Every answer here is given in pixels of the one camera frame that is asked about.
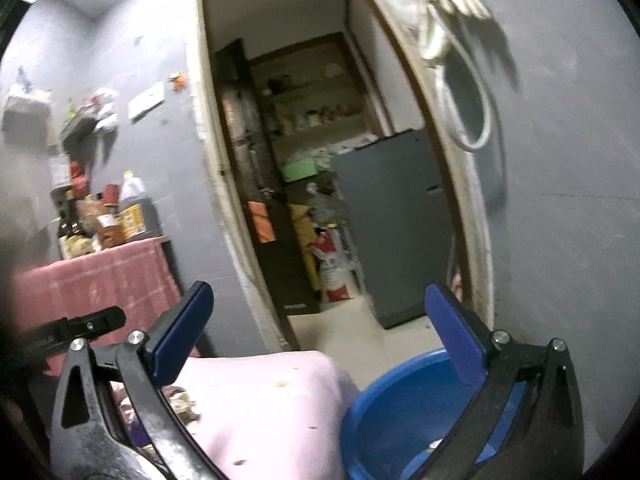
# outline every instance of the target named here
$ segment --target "pink cloth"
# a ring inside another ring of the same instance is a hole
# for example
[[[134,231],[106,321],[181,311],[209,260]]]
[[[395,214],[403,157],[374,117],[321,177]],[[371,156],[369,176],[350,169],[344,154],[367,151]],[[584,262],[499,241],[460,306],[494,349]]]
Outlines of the pink cloth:
[[[340,423],[359,391],[320,352],[187,359],[188,425],[231,480],[340,480]]]
[[[135,329],[149,329],[178,300],[178,287],[154,238],[55,262],[14,279],[15,323],[21,330],[119,306],[127,322],[98,339],[100,345],[122,342]],[[63,361],[64,355],[50,358],[49,373],[58,375]]]

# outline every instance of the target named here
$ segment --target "bottle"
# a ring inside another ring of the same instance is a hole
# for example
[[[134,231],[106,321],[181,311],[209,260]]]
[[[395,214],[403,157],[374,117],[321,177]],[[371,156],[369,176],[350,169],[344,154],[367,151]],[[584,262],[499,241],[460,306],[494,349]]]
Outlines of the bottle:
[[[162,236],[156,207],[142,180],[131,171],[124,172],[119,206],[126,242]]]
[[[66,212],[64,209],[60,210],[60,216],[58,217],[58,253],[61,260],[70,260],[71,254],[66,246],[66,237],[69,233],[69,222],[66,220]]]
[[[70,256],[76,258],[94,252],[91,238],[80,223],[78,200],[74,197],[72,189],[66,192],[66,221],[68,223],[66,247]]]
[[[95,236],[98,237],[100,243],[100,249],[109,249],[117,247],[124,243],[124,231],[122,225],[118,222],[117,209],[118,205],[115,205],[115,210],[109,206],[105,206],[102,202],[104,195],[102,193],[96,194],[97,201],[94,204],[93,209],[95,217]]]
[[[80,221],[87,234],[91,237],[94,253],[99,253],[102,250],[100,237],[95,227],[95,220],[102,212],[101,209],[102,205],[97,202],[91,194],[84,197],[84,203],[80,208]]]
[[[73,119],[78,113],[76,112],[76,102],[72,97],[69,98],[69,104],[66,109],[66,119],[70,121]]]

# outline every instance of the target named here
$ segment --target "door frame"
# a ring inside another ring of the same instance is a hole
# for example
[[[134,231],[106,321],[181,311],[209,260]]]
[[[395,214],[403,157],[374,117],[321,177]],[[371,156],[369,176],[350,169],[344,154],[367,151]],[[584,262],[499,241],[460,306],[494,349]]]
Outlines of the door frame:
[[[425,69],[415,42],[393,18],[385,0],[366,1],[404,68],[430,134],[456,234],[464,297],[468,306],[492,329],[494,267],[486,208],[474,156],[460,150],[447,134],[444,120],[437,113],[433,77]],[[196,129],[204,149],[210,199],[214,210],[219,213],[218,219],[234,267],[268,349],[289,350],[255,255],[226,152],[209,60],[204,0],[190,0],[190,6],[190,23],[186,26],[187,65]]]

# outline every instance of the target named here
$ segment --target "blue gripper pad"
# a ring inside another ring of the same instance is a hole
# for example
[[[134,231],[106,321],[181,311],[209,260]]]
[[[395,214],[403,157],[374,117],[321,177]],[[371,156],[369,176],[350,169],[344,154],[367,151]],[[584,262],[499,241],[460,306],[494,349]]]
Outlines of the blue gripper pad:
[[[489,329],[441,283],[431,283],[427,287],[424,310],[460,380],[476,388],[482,386],[487,374],[486,356],[491,350]]]
[[[213,312],[209,283],[194,282],[179,303],[164,312],[148,332],[145,361],[156,388],[172,384]]]

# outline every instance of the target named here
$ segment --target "plastic jug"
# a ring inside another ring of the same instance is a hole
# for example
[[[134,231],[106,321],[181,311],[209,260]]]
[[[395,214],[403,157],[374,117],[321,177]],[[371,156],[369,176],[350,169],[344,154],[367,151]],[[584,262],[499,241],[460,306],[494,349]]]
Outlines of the plastic jug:
[[[125,171],[120,188],[120,221],[126,242],[162,236],[158,212],[142,180]]]

